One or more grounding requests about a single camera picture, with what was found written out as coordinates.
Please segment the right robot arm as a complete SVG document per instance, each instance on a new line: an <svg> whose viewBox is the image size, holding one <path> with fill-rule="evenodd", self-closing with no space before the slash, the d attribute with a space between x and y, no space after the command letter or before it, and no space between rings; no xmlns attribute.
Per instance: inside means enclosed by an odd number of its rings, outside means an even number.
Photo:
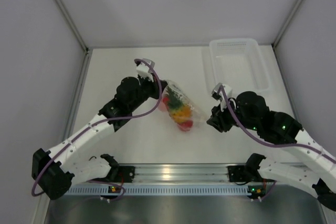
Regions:
<svg viewBox="0 0 336 224"><path fill-rule="evenodd" d="M246 91L229 98L229 93L222 84L212 91L220 104L212 108L208 125L219 132L238 127L255 142L284 150L305 165L298 168L253 153L244 165L229 169L230 182L286 183L335 211L335 157L292 116L270 110L262 96Z"/></svg>

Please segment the fake pineapple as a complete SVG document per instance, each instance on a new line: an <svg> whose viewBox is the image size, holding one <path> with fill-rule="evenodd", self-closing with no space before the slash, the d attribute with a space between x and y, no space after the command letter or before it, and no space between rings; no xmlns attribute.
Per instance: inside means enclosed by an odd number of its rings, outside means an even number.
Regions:
<svg viewBox="0 0 336 224"><path fill-rule="evenodd" d="M183 102L182 98L172 88L167 87L165 96L170 98L168 113L175 123L182 123L192 117L190 106Z"/></svg>

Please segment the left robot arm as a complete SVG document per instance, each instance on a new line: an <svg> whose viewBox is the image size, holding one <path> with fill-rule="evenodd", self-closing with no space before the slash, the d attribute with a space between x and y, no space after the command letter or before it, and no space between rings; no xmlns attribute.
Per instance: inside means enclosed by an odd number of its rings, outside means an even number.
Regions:
<svg viewBox="0 0 336 224"><path fill-rule="evenodd" d="M71 186L89 182L108 183L117 179L119 164L113 156L101 154L82 161L81 155L100 140L120 130L131 119L147 113L133 112L149 98L161 100L166 80L126 77L116 89L114 98L105 104L83 128L48 150L38 149L33 154L31 194L37 197L37 187L51 200L63 196Z"/></svg>

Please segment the clear zip top bag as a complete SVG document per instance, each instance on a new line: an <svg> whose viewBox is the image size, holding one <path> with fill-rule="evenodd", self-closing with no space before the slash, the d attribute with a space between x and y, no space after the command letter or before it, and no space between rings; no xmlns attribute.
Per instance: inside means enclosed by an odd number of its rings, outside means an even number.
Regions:
<svg viewBox="0 0 336 224"><path fill-rule="evenodd" d="M182 132L189 132L205 123L207 115L174 81L167 80L163 88L159 109L166 112Z"/></svg>

